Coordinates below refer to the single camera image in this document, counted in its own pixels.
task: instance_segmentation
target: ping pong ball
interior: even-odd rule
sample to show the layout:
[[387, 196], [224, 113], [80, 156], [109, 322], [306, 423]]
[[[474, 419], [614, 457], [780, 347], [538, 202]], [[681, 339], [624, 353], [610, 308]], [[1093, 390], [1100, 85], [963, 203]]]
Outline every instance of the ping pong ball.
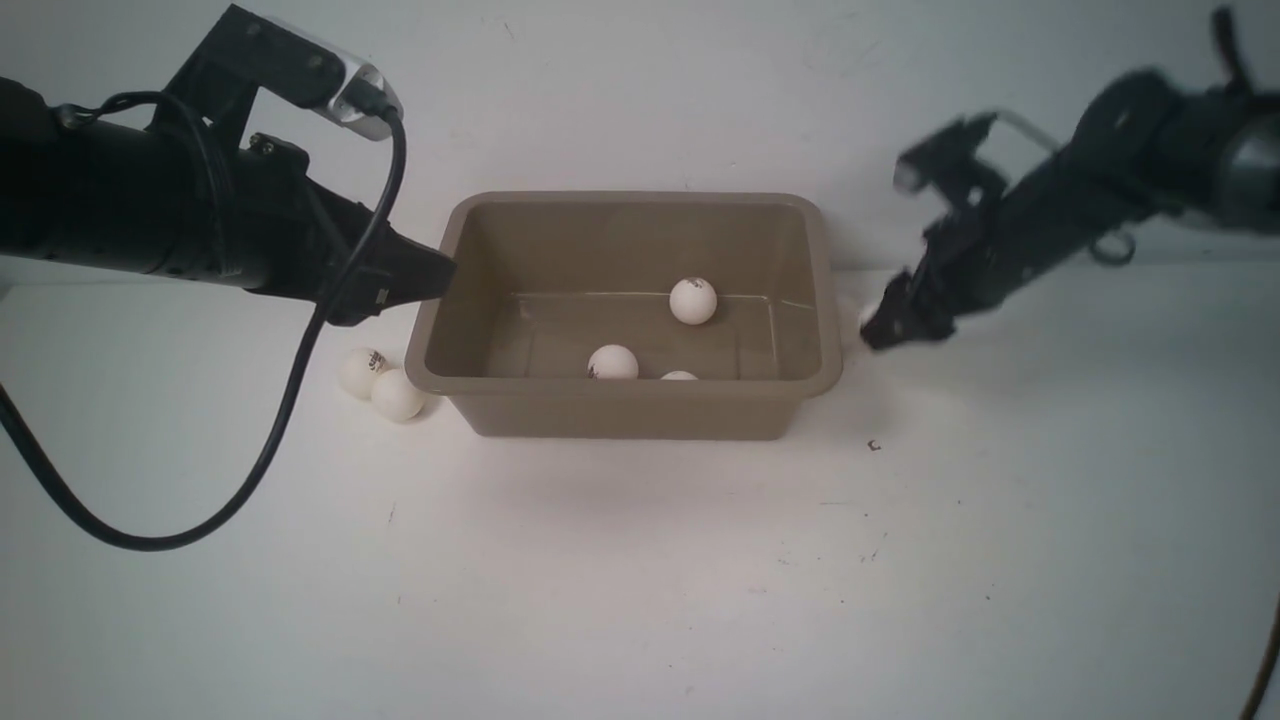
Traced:
[[357, 347], [347, 354], [338, 368], [338, 384], [352, 397], [369, 400], [374, 380], [387, 369], [387, 357], [369, 347]]
[[605, 345], [591, 354], [586, 377], [600, 380], [634, 380], [640, 377], [635, 354], [621, 345]]
[[403, 423], [422, 411], [426, 393], [413, 387], [399, 368], [387, 370], [374, 380], [374, 407], [394, 423]]
[[686, 325], [700, 325], [716, 314], [716, 288], [703, 278], [685, 278], [671, 288], [671, 314]]

